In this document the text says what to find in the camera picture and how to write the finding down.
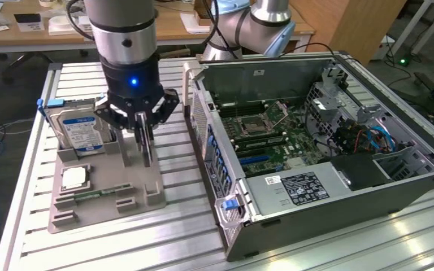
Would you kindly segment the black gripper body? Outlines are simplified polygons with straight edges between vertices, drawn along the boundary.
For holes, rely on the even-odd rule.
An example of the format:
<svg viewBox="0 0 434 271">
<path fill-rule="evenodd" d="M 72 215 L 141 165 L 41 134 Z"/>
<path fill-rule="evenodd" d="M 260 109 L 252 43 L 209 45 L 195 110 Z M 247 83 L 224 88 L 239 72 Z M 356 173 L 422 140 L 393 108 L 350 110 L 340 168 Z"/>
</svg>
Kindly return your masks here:
<svg viewBox="0 0 434 271">
<path fill-rule="evenodd" d="M 152 55 L 136 64 L 112 64 L 100 58 L 108 85 L 108 101 L 128 116 L 151 112 L 164 92 L 157 69 L 159 57 Z"/>
</svg>

